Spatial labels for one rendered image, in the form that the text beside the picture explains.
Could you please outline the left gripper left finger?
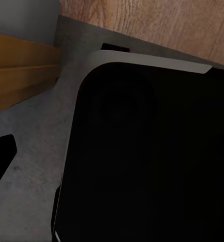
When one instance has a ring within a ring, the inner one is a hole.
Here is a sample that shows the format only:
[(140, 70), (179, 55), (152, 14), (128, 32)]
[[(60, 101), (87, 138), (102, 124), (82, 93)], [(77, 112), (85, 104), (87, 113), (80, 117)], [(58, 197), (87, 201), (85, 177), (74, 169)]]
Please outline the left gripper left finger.
[(0, 180), (17, 153), (14, 135), (0, 137)]

